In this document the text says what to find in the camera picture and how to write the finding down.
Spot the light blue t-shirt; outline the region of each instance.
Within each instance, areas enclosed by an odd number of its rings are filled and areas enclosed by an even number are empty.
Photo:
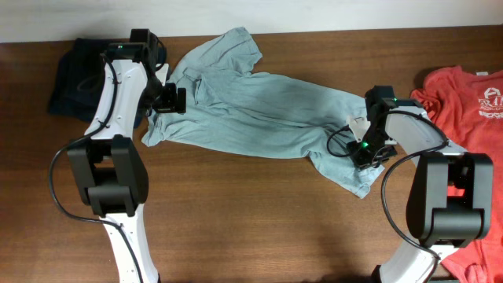
[[[366,116],[364,99],[283,75],[252,74],[261,57],[244,28],[190,51],[169,80],[187,89],[186,114],[153,113],[143,143],[169,140],[267,158],[308,156],[322,175],[363,198],[383,167],[360,171],[350,158],[331,156],[326,142],[348,115]]]

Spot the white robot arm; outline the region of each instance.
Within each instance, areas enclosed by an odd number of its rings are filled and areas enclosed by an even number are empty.
[[[381,186],[384,212],[404,241],[374,270],[373,278],[383,283],[425,282],[441,260],[489,231],[493,164],[486,154],[468,153],[448,140],[419,102],[397,99],[390,86],[375,86],[365,103],[368,116],[348,120],[356,140],[347,145],[354,165],[378,166],[396,154],[396,144],[408,154],[390,167]],[[395,225],[385,198],[387,178],[409,159],[417,167],[406,209],[413,238]],[[464,196],[448,197],[448,185],[464,189]]]
[[[121,282],[160,282],[143,223],[148,174],[131,141],[136,115],[151,109],[185,112],[185,89],[165,85],[167,64],[156,67],[158,43],[149,30],[133,30],[129,42],[108,46],[105,85],[89,138],[68,149],[79,194],[105,225]],[[107,159],[113,167],[96,166]]]

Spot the wood grain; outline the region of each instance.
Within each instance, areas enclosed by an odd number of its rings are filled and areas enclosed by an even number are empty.
[[[503,69],[503,27],[338,31],[255,35],[256,72],[288,75],[363,95],[376,84],[400,97],[433,68]],[[212,37],[165,38],[169,63]],[[71,42],[0,45],[0,281],[117,282],[101,226],[66,219],[54,207],[47,168],[55,151],[85,123],[50,116],[46,105],[59,58]],[[162,142],[135,145],[150,177],[145,226],[163,281],[346,281],[370,274],[397,248],[376,181],[359,200],[322,177],[307,159],[270,160]],[[397,223],[414,168],[404,164],[388,186]],[[81,204],[68,160],[55,172],[68,210]]]

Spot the black cable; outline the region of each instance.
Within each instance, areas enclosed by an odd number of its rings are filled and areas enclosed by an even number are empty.
[[[106,220],[91,219],[91,218],[86,218],[86,217],[82,217],[82,216],[73,215],[72,213],[68,212],[66,209],[63,208],[63,206],[61,205],[60,201],[57,199],[56,193],[54,191],[53,171],[54,171],[54,166],[56,165],[56,162],[60,158],[61,154],[64,153],[65,151],[67,151],[72,146],[77,145],[77,144],[79,144],[81,142],[84,142],[88,138],[90,138],[93,135],[99,133],[101,130],[103,130],[106,127],[107,123],[110,121],[110,118],[112,118],[113,109],[114,109],[114,107],[116,105],[117,87],[118,87],[119,82],[117,81],[116,70],[113,68],[112,62],[104,54],[102,54],[101,56],[103,57],[103,60],[105,61],[105,63],[112,70],[112,75],[113,75],[113,85],[114,85],[114,88],[113,88],[112,103],[110,105],[110,109],[108,110],[108,114],[107,114],[105,120],[103,122],[100,122],[100,126],[96,130],[93,130],[89,134],[85,134],[81,138],[78,138],[78,139],[76,139],[76,140],[68,143],[67,145],[64,145],[60,150],[58,150],[56,152],[56,154],[54,155],[52,161],[50,162],[50,166],[49,166],[49,177],[48,177],[48,179],[49,179],[50,195],[53,198],[54,203],[55,203],[57,209],[59,211],[61,211],[65,216],[69,217],[70,219],[79,220],[79,221],[83,221],[83,222],[96,223],[96,224],[105,224],[105,225],[110,225],[110,226],[116,228],[117,231],[119,231],[120,235],[122,236],[122,238],[124,240],[124,243],[126,244],[127,249],[129,250],[129,253],[131,254],[131,257],[133,258],[134,266],[136,267],[136,271],[138,272],[138,277],[140,279],[140,283],[143,283],[143,277],[141,276],[140,265],[138,264],[138,260],[136,258],[136,255],[134,254],[133,248],[131,247],[129,241],[127,240],[126,234],[122,230],[121,226],[115,224],[114,222],[110,222],[110,221],[106,221]]]
[[[349,126],[341,127],[339,130],[336,130],[333,134],[331,134],[329,136],[329,139],[327,141],[327,150],[329,151],[329,153],[331,155],[333,155],[335,157],[349,157],[349,156],[353,156],[354,154],[356,154],[360,150],[360,149],[358,149],[358,150],[353,151],[352,153],[341,154],[341,153],[335,153],[330,149],[330,142],[332,141],[333,137],[335,137],[337,134],[340,134],[341,132],[346,131],[346,130],[350,130]]]
[[[381,187],[380,187],[380,193],[381,193],[381,201],[383,203],[383,209],[384,209],[384,214],[386,215],[386,218],[388,220],[388,222],[390,223],[391,227],[393,228],[393,230],[404,240],[406,241],[407,243],[411,244],[413,247],[415,248],[418,248],[420,249],[421,251],[424,251],[424,252],[427,252],[429,254],[431,254],[431,256],[433,257],[434,259],[434,262],[433,262],[433,268],[431,269],[430,273],[428,274],[426,280],[424,282],[428,282],[431,277],[433,276],[433,273],[435,272],[437,266],[439,265],[439,262],[440,262],[440,256],[432,251],[430,248],[425,248],[423,246],[421,246],[420,244],[416,243],[415,241],[413,241],[412,239],[410,239],[409,237],[407,237],[399,228],[398,226],[395,224],[395,222],[393,221],[393,218],[391,217],[391,214],[389,212],[389,209],[387,207],[387,203],[386,203],[386,184],[387,184],[387,180],[390,178],[391,176],[391,173],[398,167],[400,166],[401,164],[405,163],[407,160],[411,160],[412,158],[414,157],[417,157],[417,156],[420,156],[421,154],[423,153],[428,153],[428,152],[431,152],[431,151],[437,151],[437,150],[440,150],[440,149],[443,149],[445,148],[446,146],[448,146],[449,144],[449,139],[447,138],[447,136],[442,132],[442,130],[440,130],[436,125],[434,125],[434,123],[432,123],[429,119],[425,119],[423,116],[421,115],[417,115],[417,114],[413,114],[413,113],[410,113],[410,112],[406,112],[406,111],[390,111],[390,112],[384,112],[383,114],[381,114],[380,116],[378,116],[378,118],[376,119],[377,122],[379,122],[381,119],[383,119],[384,117],[390,115],[390,114],[403,114],[403,115],[407,115],[407,116],[412,116],[424,123],[426,123],[427,125],[431,126],[437,133],[439,133],[439,135],[442,137],[443,139],[443,142],[441,145],[437,145],[437,146],[434,146],[434,147],[431,147],[430,149],[424,149],[424,150],[420,150],[416,153],[412,153],[412,154],[409,154],[408,156],[405,156],[403,158],[401,158],[399,161],[395,162],[393,165],[391,165],[391,167],[387,170],[386,174],[384,175],[384,178],[383,178],[383,182],[381,184]]]
[[[164,63],[166,63],[166,59],[167,59],[167,49],[166,49],[166,46],[164,45],[164,43],[162,41],[159,40],[159,38],[157,38],[157,42],[160,44],[161,48],[164,50],[164,58],[163,58],[163,62],[160,64],[160,66],[156,67],[156,72],[159,71],[161,68],[164,67]]]

